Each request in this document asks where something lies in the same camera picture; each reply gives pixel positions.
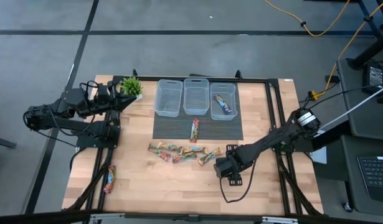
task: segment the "dark mat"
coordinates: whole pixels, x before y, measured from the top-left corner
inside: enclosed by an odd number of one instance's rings
[[[235,85],[235,104],[238,111],[233,120],[214,121],[210,117],[210,108],[205,115],[186,114],[183,108],[183,90],[178,117],[168,118],[155,113],[153,139],[190,139],[192,120],[198,118],[200,120],[198,139],[243,140],[239,89],[236,83],[233,84]]]

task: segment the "gray carpet floor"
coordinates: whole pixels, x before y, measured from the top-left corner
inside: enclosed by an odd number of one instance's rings
[[[271,0],[308,22],[311,30],[330,25],[342,2]],[[374,1],[364,1],[369,11]],[[0,0],[0,29],[83,30],[92,0]],[[356,30],[362,12],[351,4],[333,30]],[[383,23],[380,14],[376,24]],[[303,30],[299,22],[263,1],[100,0],[92,30]],[[62,92],[77,52],[80,35],[0,35],[0,137],[17,142],[15,150],[0,147],[0,216],[22,212],[45,137],[23,125],[30,105],[51,103]],[[180,76],[199,73],[232,77],[292,78],[299,99],[322,90],[340,51],[350,37],[247,35],[93,35],[80,61],[75,86],[95,75]],[[375,39],[358,37],[344,57],[355,57]],[[329,95],[340,91],[333,88]],[[335,98],[314,109],[323,123],[345,110]],[[75,139],[59,135],[75,143]],[[57,143],[36,212],[61,208],[74,149]],[[318,178],[324,211],[332,217],[383,222],[383,217],[346,213],[344,185]],[[109,220],[104,223],[122,223]],[[168,223],[167,220],[127,220]]]

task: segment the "wire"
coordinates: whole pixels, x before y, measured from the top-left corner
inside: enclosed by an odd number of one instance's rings
[[[296,20],[298,20],[301,24],[304,23],[304,21],[302,21],[298,16],[296,16],[296,15],[290,13],[290,12],[287,12],[287,11],[285,11],[285,10],[283,10],[283,9],[280,9],[279,7],[276,7],[275,5],[273,5],[272,3],[270,3],[268,0],[265,0],[265,2],[266,2],[267,4],[269,4],[271,7],[273,7],[273,8],[275,8],[275,9],[279,10],[280,12],[284,12],[285,14],[288,14],[288,15],[294,17],[294,18],[295,18]],[[345,11],[346,7],[348,6],[349,2],[350,2],[350,0],[348,0],[348,1],[346,2],[345,6],[342,8],[341,12],[339,12],[339,14],[338,14],[338,16],[335,18],[335,20],[334,20],[334,21],[331,23],[331,25],[329,25],[329,27],[328,27],[326,30],[324,30],[322,33],[320,33],[320,34],[312,34],[312,33],[310,32],[310,30],[308,29],[308,26],[307,26],[306,24],[303,25],[303,28],[305,28],[305,30],[307,31],[307,33],[309,33],[310,36],[312,36],[312,37],[321,37],[322,35],[324,35],[325,33],[327,33],[327,31],[329,31],[330,28],[332,28],[332,26],[335,24],[336,21],[338,21],[338,19],[341,17],[341,15],[342,15],[343,12]]]
[[[33,130],[33,129],[27,124],[27,121],[26,121],[26,119],[25,119],[25,115],[26,115],[26,114],[27,114],[27,112],[25,112],[25,113],[22,115],[22,120],[24,121],[25,126],[27,126],[29,129]],[[36,130],[33,130],[33,131],[35,131],[35,132],[37,132],[37,133],[39,133],[39,134],[41,134],[41,135],[43,135],[43,136],[45,136],[45,137],[54,139],[54,140],[56,140],[56,141],[59,141],[59,142],[62,142],[62,143],[66,143],[66,144],[68,144],[69,146],[76,147],[75,145],[73,145],[73,144],[71,144],[71,143],[69,143],[69,142],[63,141],[63,140],[61,140],[61,139],[58,139],[58,138],[55,138],[55,137],[52,137],[52,136],[48,136],[48,135],[46,135],[46,134],[41,133],[40,131],[36,131]]]
[[[70,162],[69,162],[69,172],[71,172],[71,170],[72,170],[72,163],[73,163],[73,160],[75,159],[75,157],[76,157],[79,153],[81,153],[83,150],[85,150],[85,149],[86,149],[85,147],[80,148],[79,151],[77,151],[77,152],[71,157],[71,160],[70,160]]]
[[[48,138],[57,140],[57,141],[59,141],[59,142],[66,143],[66,144],[68,144],[69,146],[76,147],[76,145],[74,145],[74,144],[71,144],[71,143],[69,143],[69,142],[63,141],[63,140],[61,140],[61,139],[58,139],[58,138],[55,138],[55,137],[52,137],[52,136],[48,136],[48,135],[46,135],[46,134],[41,133],[40,131],[35,131],[35,132],[37,132],[37,133],[39,133],[39,134],[41,134],[41,135],[43,135],[43,136],[45,136],[45,137],[48,137]]]
[[[307,153],[307,152],[303,152],[310,160],[311,160],[311,162],[314,162],[314,160],[311,158],[311,156],[309,155],[309,153]]]
[[[340,93],[337,93],[337,94],[334,94],[334,95],[332,95],[332,96],[329,96],[329,97],[327,97],[327,98],[321,100],[320,102],[317,102],[317,103],[314,104],[313,106],[309,107],[309,109],[312,109],[312,108],[314,108],[315,106],[319,105],[320,103],[322,103],[322,102],[324,102],[324,101],[326,101],[326,100],[329,100],[329,99],[331,99],[331,98],[334,98],[335,96],[341,95],[341,94],[343,94],[343,93],[349,93],[350,91],[361,90],[361,89],[363,89],[363,88],[376,87],[376,86],[380,86],[380,85],[383,85],[383,84],[372,85],[372,86],[362,86],[362,87],[359,87],[359,88],[353,88],[353,89],[350,89],[350,90],[342,91],[342,92],[340,92]]]
[[[327,90],[330,90],[330,89],[336,87],[338,84],[339,84],[339,83],[335,83],[333,86],[329,87]],[[299,103],[305,103],[306,101],[309,102],[309,101],[312,101],[312,100],[309,99],[309,96],[307,96],[304,100],[300,100],[300,101],[298,101],[298,102],[299,102]]]
[[[66,133],[65,131],[63,131],[63,130],[61,129],[61,127],[59,126],[57,120],[55,119],[55,116],[54,116],[54,114],[53,114],[53,111],[52,111],[48,106],[47,106],[47,109],[49,110],[50,114],[52,115],[52,119],[53,119],[53,122],[54,122],[54,124],[55,124],[55,127],[58,128],[59,131],[60,131],[62,134],[66,135],[66,136],[79,136],[79,135],[83,134],[84,132],[86,132],[86,131],[90,128],[90,126],[91,126],[91,125],[93,124],[93,122],[94,122],[94,119],[96,118],[96,115],[94,114],[92,120],[90,121],[90,123],[87,125],[87,127],[86,127],[85,129],[83,129],[82,131],[80,131],[80,132],[78,132],[78,133],[76,133],[76,134],[69,134],[69,133]]]
[[[292,112],[290,117],[294,117],[295,115],[295,112]],[[288,119],[288,121],[286,121],[286,123],[284,124],[285,128],[283,131],[281,131],[280,133],[278,133],[278,135],[282,135],[284,132],[286,132],[288,130],[288,128],[290,127],[290,124],[292,123],[292,119]],[[239,202],[241,201],[242,199],[244,199],[244,197],[248,194],[249,192],[249,188],[251,187],[251,184],[252,184],[252,179],[253,179],[253,172],[255,171],[255,165],[256,165],[256,161],[258,160],[258,156],[259,156],[260,152],[257,151],[256,155],[254,156],[254,158],[256,158],[253,162],[253,165],[252,165],[252,170],[251,170],[251,176],[249,178],[249,183],[248,183],[248,187],[247,189],[245,190],[244,194],[238,198],[238,199],[235,199],[235,200],[227,200],[226,196],[224,195],[224,191],[223,191],[223,187],[222,187],[222,179],[219,180],[219,184],[220,184],[220,191],[222,192],[222,195],[223,195],[223,198],[224,200],[227,202],[227,203],[232,203],[232,202]]]
[[[284,12],[285,14],[288,14],[292,17],[294,17],[295,19],[297,19],[299,22],[303,23],[303,21],[296,15],[290,13],[290,12],[287,12],[287,11],[284,11],[276,6],[274,6],[272,3],[270,3],[268,0],[265,0],[265,2],[269,5],[271,5],[271,7],[281,11],[281,12]],[[342,8],[341,12],[338,14],[338,16],[335,18],[334,22],[324,31],[322,32],[321,34],[318,34],[318,35],[314,35],[312,34],[309,29],[307,28],[306,24],[303,25],[303,27],[306,29],[306,31],[313,37],[319,37],[323,34],[325,34],[334,24],[335,22],[339,19],[339,17],[341,16],[341,14],[344,12],[346,6],[349,4],[350,0],[347,1],[347,3],[345,4],[345,6]],[[373,16],[380,8],[383,7],[383,3],[381,5],[379,5],[371,14],[370,14],[370,17]],[[350,46],[351,42],[356,38],[357,34],[360,32],[360,30],[364,27],[364,25],[366,25],[366,21],[364,21],[361,26],[357,29],[357,31],[354,33],[354,35],[352,36],[352,39],[348,42],[348,44],[345,46],[345,48],[343,48],[342,52],[339,54],[339,57],[338,57],[338,60],[341,59],[343,53],[345,53],[346,49]],[[328,78],[328,81],[327,81],[327,84],[326,84],[326,88],[324,89],[324,91],[320,92],[320,93],[317,93],[315,94],[315,96],[319,97],[319,96],[322,96],[326,93],[326,90],[328,90],[328,86],[329,86],[329,82],[331,80],[331,77],[334,75],[334,72],[335,72],[335,68],[336,68],[336,63],[334,64],[333,66],[333,69],[331,70],[331,73],[329,75],[329,78]]]
[[[82,88],[82,85],[85,85],[85,86],[86,86],[86,91]],[[87,108],[88,108],[88,110],[89,110],[90,112],[92,112],[92,111],[91,111],[90,105],[88,104],[87,97],[86,97],[86,94],[85,94],[85,93],[88,91],[88,88],[89,88],[89,87],[92,87],[92,88],[98,88],[99,86],[100,86],[100,85],[99,85],[97,82],[93,81],[93,80],[90,80],[90,81],[88,81],[87,83],[79,83],[79,88],[80,88],[80,89],[82,90],[82,92],[83,92],[83,101],[84,101],[85,104],[87,105]],[[55,116],[54,116],[54,113],[53,113],[53,111],[51,110],[51,108],[47,107],[47,109],[49,110],[50,114],[52,115],[52,119],[53,119],[54,124],[56,125],[56,128],[58,128],[59,131],[60,131],[62,134],[66,135],[66,136],[79,136],[79,135],[83,134],[84,132],[86,132],[86,131],[90,128],[90,126],[93,124],[94,119],[95,119],[95,117],[96,117],[96,115],[94,114],[92,120],[89,122],[89,124],[87,125],[87,127],[86,127],[85,129],[83,129],[82,131],[80,131],[80,132],[78,132],[78,133],[76,133],[76,134],[69,134],[69,133],[66,133],[65,131],[63,131],[63,130],[61,129],[61,127],[59,126],[59,124],[58,124],[58,122],[57,122],[57,120],[56,120],[56,118],[55,118]]]
[[[322,127],[320,128],[320,130],[323,129],[324,127],[326,127],[326,126],[328,126],[328,125],[334,123],[335,121],[341,119],[343,116],[347,115],[348,113],[354,111],[356,108],[358,108],[359,106],[361,106],[363,103],[369,101],[371,98],[373,98],[374,96],[378,95],[378,94],[381,93],[382,91],[383,91],[383,88],[380,89],[380,90],[378,90],[377,92],[375,92],[373,95],[371,95],[371,96],[368,97],[367,99],[365,99],[365,100],[363,100],[362,102],[360,102],[358,105],[354,106],[352,109],[350,109],[350,110],[348,110],[347,112],[343,113],[341,116],[339,116],[339,117],[333,119],[332,121],[326,123],[324,126],[322,126]]]
[[[234,199],[234,200],[227,200],[227,198],[226,198],[226,196],[224,195],[224,192],[223,192],[222,179],[221,179],[221,178],[219,179],[219,183],[220,183],[220,191],[222,192],[223,198],[224,198],[224,200],[225,200],[227,203],[239,202],[239,201],[241,201],[242,199],[244,199],[244,197],[248,194],[249,188],[251,187],[251,184],[252,184],[253,172],[254,172],[254,170],[255,170],[255,165],[256,165],[256,161],[257,161],[257,160],[258,160],[258,159],[256,158],[255,161],[253,162],[252,170],[251,170],[251,176],[249,177],[248,187],[247,187],[247,189],[245,190],[244,194],[243,194],[240,198],[238,198],[238,199]]]
[[[381,5],[379,5],[371,14],[369,17],[373,16],[380,8],[383,7],[383,3]],[[343,48],[342,52],[339,54],[338,56],[338,59],[341,59],[343,53],[345,53],[346,49],[349,47],[349,45],[352,43],[352,41],[356,38],[357,34],[360,32],[360,30],[364,27],[364,25],[366,25],[366,21],[364,21],[361,26],[357,29],[357,31],[354,33],[354,35],[352,36],[352,39],[348,42],[348,44],[346,44],[345,48]],[[335,68],[336,68],[336,63],[334,64],[333,66],[333,69],[331,70],[331,73],[329,74],[329,78],[328,78],[328,81],[327,81],[327,84],[326,84],[326,88],[325,90],[328,90],[328,85],[329,85],[329,82],[331,81],[331,77],[334,75],[334,72],[335,72]],[[322,96],[324,95],[326,92],[322,92],[320,94],[316,94],[316,96]]]

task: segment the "clear plastic bin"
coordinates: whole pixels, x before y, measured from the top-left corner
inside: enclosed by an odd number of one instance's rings
[[[225,114],[220,104],[214,99],[215,95],[220,95],[232,110]],[[237,115],[235,107],[235,85],[231,83],[213,83],[210,86],[210,116],[214,120],[230,121]]]
[[[205,78],[184,80],[184,112],[190,115],[204,115],[209,109],[209,81]]]
[[[156,91],[155,112],[160,116],[173,118],[179,116],[182,91],[182,82],[160,80]]]

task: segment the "wooden table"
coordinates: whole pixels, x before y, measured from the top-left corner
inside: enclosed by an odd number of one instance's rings
[[[107,83],[111,75],[97,75],[95,81]],[[286,119],[299,107],[293,80],[279,80]],[[114,150],[112,164],[116,166],[116,179],[111,194],[106,195],[104,210],[110,212],[187,213],[214,215],[284,215],[275,153],[261,153],[255,168],[252,186],[240,202],[226,203],[222,198],[219,179],[213,169],[214,161],[200,166],[197,161],[179,164],[164,162],[147,151],[153,139],[154,101],[157,82],[142,81],[143,99],[132,103],[121,114],[121,138]],[[242,118],[242,141],[198,140],[198,146],[210,150],[227,144],[253,143],[268,134],[268,113],[265,85],[238,83]],[[277,124],[278,111],[275,106]],[[180,146],[190,146],[188,140],[164,140]],[[91,176],[97,149],[90,148],[74,160],[65,193],[63,208],[69,207],[85,190]],[[298,185],[314,207],[323,212],[316,177],[310,159],[300,152],[293,153]],[[223,189],[229,199],[239,198],[248,184],[250,168],[242,172],[243,186],[230,187],[223,180]],[[295,211],[289,186],[291,211]],[[93,208],[97,207],[100,187],[96,188]]]

